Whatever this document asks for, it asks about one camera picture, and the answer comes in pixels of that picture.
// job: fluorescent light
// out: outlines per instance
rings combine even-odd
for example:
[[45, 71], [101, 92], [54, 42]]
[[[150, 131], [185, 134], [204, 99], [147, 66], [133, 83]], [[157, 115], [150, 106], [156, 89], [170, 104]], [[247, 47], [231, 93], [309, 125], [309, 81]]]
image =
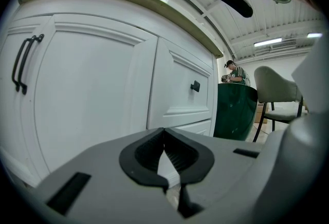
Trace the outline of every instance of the fluorescent light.
[[267, 44], [273, 44], [273, 43], [278, 43], [278, 42], [282, 42], [282, 38], [273, 39], [273, 40], [267, 40], [267, 41], [261, 41], [261, 42], [256, 42], [253, 45], [255, 47], [259, 47], [259, 46], [263, 46], [263, 45], [267, 45]]
[[307, 37], [308, 38], [319, 38], [319, 37], [322, 37], [322, 33], [309, 33], [307, 34]]

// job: ceiling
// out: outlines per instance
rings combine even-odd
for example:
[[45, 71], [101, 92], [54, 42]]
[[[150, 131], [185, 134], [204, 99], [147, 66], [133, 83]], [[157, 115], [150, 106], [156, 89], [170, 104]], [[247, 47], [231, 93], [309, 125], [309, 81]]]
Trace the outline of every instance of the ceiling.
[[[326, 31], [324, 16], [299, 1], [289, 4], [275, 4], [272, 0], [248, 1], [254, 10], [251, 18], [242, 17], [219, 0], [189, 0], [200, 13], [199, 21], [211, 22], [220, 32], [236, 61], [305, 54], [317, 40], [308, 39], [306, 35]], [[270, 45], [255, 48], [253, 45], [273, 38], [293, 41], [289, 46], [278, 48]]]

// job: chair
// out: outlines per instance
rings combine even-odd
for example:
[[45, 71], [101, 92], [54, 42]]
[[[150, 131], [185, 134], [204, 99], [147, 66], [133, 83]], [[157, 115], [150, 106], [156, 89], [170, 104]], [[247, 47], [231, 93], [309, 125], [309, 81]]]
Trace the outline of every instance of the chair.
[[[258, 67], [254, 72], [258, 101], [264, 103], [262, 116], [253, 142], [257, 141], [264, 118], [272, 120], [272, 131], [275, 130], [275, 121], [289, 123], [293, 119], [307, 114], [302, 112], [303, 97], [296, 83], [288, 81], [267, 66]], [[275, 102], [299, 102], [297, 113], [291, 110], [275, 110]], [[267, 103], [271, 103], [271, 111], [266, 111]]]

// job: green cabinet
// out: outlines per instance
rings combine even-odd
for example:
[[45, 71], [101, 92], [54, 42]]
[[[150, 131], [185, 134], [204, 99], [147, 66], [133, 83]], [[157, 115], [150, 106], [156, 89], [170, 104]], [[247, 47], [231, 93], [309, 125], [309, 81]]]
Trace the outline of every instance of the green cabinet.
[[218, 84], [214, 137], [246, 140], [255, 119], [257, 99], [257, 91], [252, 87]]

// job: drawer knob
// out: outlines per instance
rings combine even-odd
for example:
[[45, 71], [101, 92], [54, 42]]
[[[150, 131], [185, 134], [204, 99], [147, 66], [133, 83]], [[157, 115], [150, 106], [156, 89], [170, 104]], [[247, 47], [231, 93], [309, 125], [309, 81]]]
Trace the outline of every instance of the drawer knob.
[[195, 90], [196, 92], [199, 92], [200, 84], [197, 81], [194, 81], [194, 84], [191, 84], [191, 89]]

